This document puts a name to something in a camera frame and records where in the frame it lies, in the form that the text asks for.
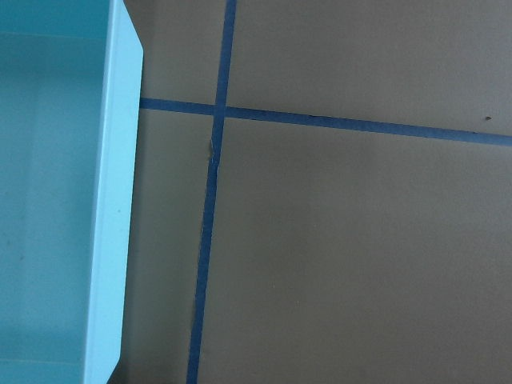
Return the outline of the light blue plastic bin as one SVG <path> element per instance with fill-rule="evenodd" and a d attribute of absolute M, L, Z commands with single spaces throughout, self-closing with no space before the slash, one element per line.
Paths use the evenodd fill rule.
<path fill-rule="evenodd" d="M 1 4 L 1 380 L 105 383 L 143 49 L 121 1 Z"/>

